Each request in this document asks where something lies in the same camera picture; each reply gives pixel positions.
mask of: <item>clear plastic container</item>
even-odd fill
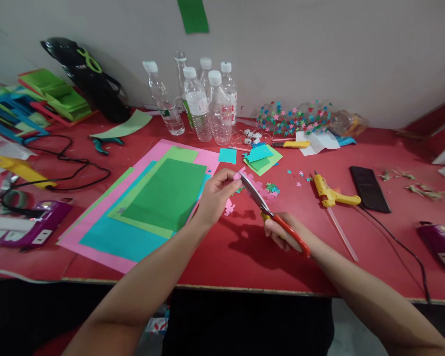
[[[201,68],[199,69],[199,72],[198,72],[198,79],[204,87],[206,96],[209,97],[209,92],[211,90],[211,84],[209,84],[208,73],[213,68],[213,62],[210,58],[203,57],[203,58],[200,58],[199,64],[201,65]]]
[[[232,124],[236,123],[237,117],[237,89],[234,79],[231,77],[231,62],[221,62],[222,86],[226,90],[227,96],[231,100],[232,105]]]
[[[213,138],[209,126],[208,98],[201,82],[196,78],[196,69],[183,68],[184,96],[188,103],[189,112],[193,118],[196,135],[201,142],[209,142]]]
[[[170,92],[158,77],[157,64],[153,61],[143,61],[143,67],[148,73],[148,86],[152,92],[153,101],[157,105],[168,131],[175,136],[183,134],[183,121]]]
[[[209,111],[211,115],[211,131],[214,141],[218,145],[227,145],[231,142],[232,135],[232,105],[222,86],[221,73],[209,72],[211,92],[209,96]]]
[[[184,74],[183,74],[183,68],[186,67],[186,55],[183,51],[176,51],[175,52],[175,61],[177,62],[177,68],[178,68],[178,83],[179,83],[179,94],[181,96],[181,100],[183,101],[184,108],[186,110],[186,114],[188,116],[189,121],[189,127],[191,131],[194,131],[194,123],[193,118],[191,117],[191,113],[189,112],[188,108],[188,102],[184,98]]]
[[[368,121],[358,114],[340,110],[333,115],[328,127],[331,132],[338,136],[355,137],[363,133],[368,127]]]

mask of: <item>water bottle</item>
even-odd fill
[[[237,116],[237,89],[236,83],[231,77],[231,62],[221,62],[222,86],[226,90],[227,96],[231,100],[232,105],[232,124],[236,123]]]
[[[199,69],[198,79],[201,84],[204,86],[204,90],[206,92],[206,96],[209,97],[209,92],[211,90],[211,84],[209,84],[208,73],[213,67],[213,62],[208,57],[200,58],[199,64],[201,68]]]
[[[184,98],[184,87],[183,87],[183,85],[184,85],[184,74],[183,74],[183,68],[186,67],[186,56],[184,55],[184,52],[176,51],[175,52],[175,61],[177,62],[177,66],[178,66],[179,94],[181,96],[184,108],[186,110],[186,114],[188,116],[189,127],[190,127],[191,131],[194,132],[193,119],[192,119],[191,113],[189,112],[189,109],[188,109],[188,102]]]
[[[232,105],[231,99],[222,86],[221,73],[209,72],[211,92],[209,96],[209,112],[211,131],[214,141],[218,145],[227,145],[231,141],[232,134]]]
[[[169,91],[158,77],[157,64],[154,61],[143,61],[142,63],[148,73],[148,86],[152,92],[153,101],[157,105],[168,131],[175,136],[183,134],[183,121]]]
[[[208,98],[201,82],[196,78],[196,69],[193,67],[183,68],[184,96],[188,102],[189,112],[193,118],[196,135],[201,142],[209,142],[213,138],[208,117]]]

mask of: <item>yellow tool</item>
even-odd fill
[[[321,198],[321,203],[327,209],[328,214],[333,223],[335,224],[336,229],[338,230],[338,233],[341,236],[341,239],[343,240],[346,248],[351,254],[351,257],[353,258],[354,261],[358,262],[359,259],[357,258],[356,253],[353,250],[338,220],[336,219],[335,214],[331,210],[331,207],[336,205],[336,202],[349,205],[358,205],[361,202],[361,198],[359,198],[357,195],[347,196],[334,191],[328,186],[328,184],[325,181],[325,178],[319,175],[316,171],[315,171],[315,186],[316,190],[318,191],[318,195]]]
[[[307,148],[310,146],[308,141],[286,141],[286,142],[274,142],[272,147],[283,147],[283,148]]]
[[[361,203],[361,198],[357,195],[347,196],[331,189],[326,183],[325,178],[319,175],[316,171],[314,180],[318,195],[321,198],[321,203],[326,208],[335,206],[336,202],[349,205],[359,205],[359,203]]]
[[[15,173],[17,176],[23,178],[26,181],[46,180],[41,174],[31,168],[31,164],[27,161],[23,161],[17,158],[2,157],[0,156],[0,167],[10,172]],[[36,183],[38,188],[45,189],[47,186],[57,186],[55,182]]]

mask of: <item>hand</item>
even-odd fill
[[[226,201],[242,185],[240,179],[233,180],[235,174],[236,172],[224,168],[206,182],[198,211],[194,216],[200,224],[211,227],[219,220]]]
[[[300,237],[306,242],[310,250],[316,249],[322,244],[321,240],[316,237],[310,230],[308,230],[301,222],[294,218],[289,213],[275,213],[284,219],[291,227],[294,229]],[[283,227],[271,219],[267,219],[264,222],[264,231],[266,236],[270,236],[272,240],[280,247],[282,250],[289,251],[294,248],[298,252],[302,252],[302,248],[295,241],[295,239],[286,232]]]

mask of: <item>scissors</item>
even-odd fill
[[[286,232],[288,232],[289,235],[292,236],[295,239],[295,241],[299,244],[299,246],[302,248],[303,254],[306,255],[307,257],[310,257],[312,253],[311,253],[310,249],[308,248],[308,245],[301,238],[301,236],[299,234],[297,234],[296,231],[294,229],[292,229],[292,227],[289,224],[287,224],[287,222],[284,219],[282,219],[279,215],[276,215],[270,211],[265,200],[261,197],[259,192],[254,188],[252,183],[247,179],[247,177],[243,173],[241,173],[241,180],[242,180],[242,183],[244,184],[244,186],[246,187],[246,189],[251,194],[252,199],[259,206],[262,214],[267,216],[266,218],[263,216],[264,220],[265,219],[273,219],[274,221],[279,223],[280,226]]]

